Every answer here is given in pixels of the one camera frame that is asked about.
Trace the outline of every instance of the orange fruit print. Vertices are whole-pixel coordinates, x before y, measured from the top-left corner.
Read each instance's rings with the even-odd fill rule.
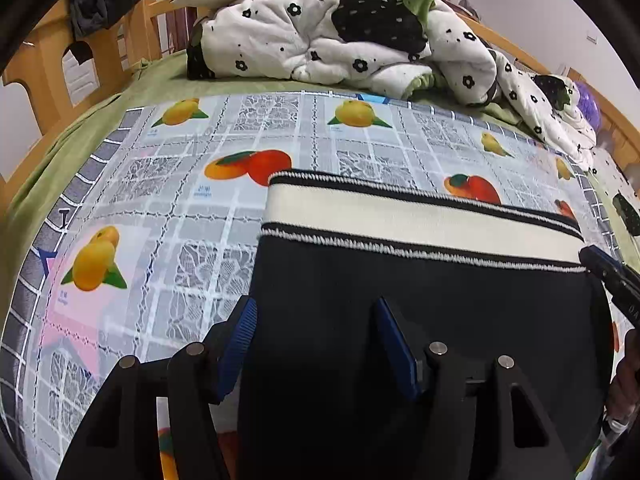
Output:
[[[287,153],[264,150],[225,155],[207,164],[204,174],[212,180],[228,180],[248,173],[256,184],[268,186],[272,173],[290,168],[291,158]]]
[[[455,174],[444,180],[444,187],[453,196],[471,198],[490,204],[501,204],[500,196],[495,187],[488,180],[478,175]]]

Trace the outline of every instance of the mattress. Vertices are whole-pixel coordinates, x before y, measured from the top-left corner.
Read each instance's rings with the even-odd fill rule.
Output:
[[[2,334],[0,393],[34,478],[55,478],[120,357],[171,356],[225,320],[248,291],[271,170],[560,212],[578,222],[586,243],[620,257],[587,176],[506,127],[342,90],[193,103],[126,110],[28,247]],[[176,109],[188,116],[169,113]],[[77,262],[100,253],[98,245],[109,270],[96,282]]]

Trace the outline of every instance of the black flower pattern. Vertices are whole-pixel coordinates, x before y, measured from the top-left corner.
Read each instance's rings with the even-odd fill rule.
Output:
[[[473,85],[476,84],[476,82],[474,81],[474,79],[471,76],[465,75],[462,78],[462,84],[471,90],[471,88],[473,87]]]
[[[353,67],[354,69],[356,69],[356,72],[366,72],[369,67],[367,66],[367,62],[364,61],[363,59],[355,59],[353,61]]]
[[[300,7],[298,4],[290,4],[290,6],[287,7],[287,12],[291,16],[299,16],[302,13],[302,7]]]
[[[422,24],[401,0],[340,0],[331,20],[346,43],[369,41],[406,56],[426,46]]]

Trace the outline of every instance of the green bedsheet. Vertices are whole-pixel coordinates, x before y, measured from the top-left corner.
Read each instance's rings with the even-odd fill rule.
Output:
[[[2,223],[1,237],[5,268],[0,269],[0,319],[6,317],[13,283],[29,245],[60,193],[102,140],[115,129],[128,108],[217,94],[298,91],[324,88],[297,81],[235,78],[191,81],[186,76],[186,53],[178,52],[145,64],[130,86],[82,115],[53,144],[44,160],[27,179],[10,204]],[[420,92],[415,102],[430,103],[463,111],[479,120],[508,126],[480,110],[462,107],[446,96]],[[2,282],[9,284],[2,290]]]

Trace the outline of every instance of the bed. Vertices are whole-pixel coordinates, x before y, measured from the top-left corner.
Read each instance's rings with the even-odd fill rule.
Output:
[[[4,73],[6,82],[27,87],[43,133],[11,179],[0,181],[2,417],[34,478],[55,478],[120,357],[164,358],[200,340],[248,290],[268,170],[222,174],[222,166],[233,170],[233,160],[217,164],[225,157],[268,153],[274,171],[293,166],[439,193],[451,193],[454,176],[474,176],[502,204],[570,214],[586,242],[638,262],[592,174],[484,112],[436,94],[408,102],[287,80],[188,80],[184,52],[161,59],[157,16],[174,11],[171,0],[143,0],[88,39],[101,86],[73,107],[60,65],[71,38],[65,9],[61,0],[47,13],[27,38],[33,46],[21,47]],[[462,18],[532,72],[548,73]],[[596,95],[614,133],[613,160],[621,168],[640,161],[640,133]],[[368,107],[377,122],[364,135],[337,123],[345,103]],[[177,105],[188,117],[172,121],[167,114]],[[486,149],[485,135],[509,156]],[[116,240],[110,287],[76,282],[72,273],[78,253],[99,235]],[[612,315],[622,341],[630,326]]]

